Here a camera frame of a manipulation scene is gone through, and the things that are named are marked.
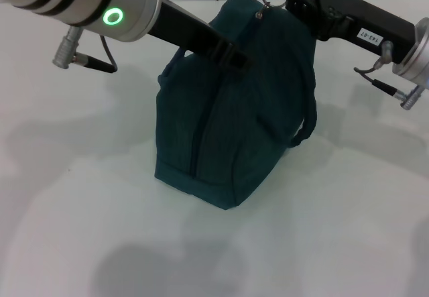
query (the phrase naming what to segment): teal bag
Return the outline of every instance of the teal bag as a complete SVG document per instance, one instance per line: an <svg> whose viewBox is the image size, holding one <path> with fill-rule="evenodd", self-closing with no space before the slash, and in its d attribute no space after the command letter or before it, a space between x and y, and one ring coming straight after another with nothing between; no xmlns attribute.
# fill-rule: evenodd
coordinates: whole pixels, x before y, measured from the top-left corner
<svg viewBox="0 0 429 297"><path fill-rule="evenodd" d="M178 50L159 77L155 177L222 209L246 200L316 125L316 40L284 9L257 19L261 8L228 0L211 23L252 59L245 76Z"/></svg>

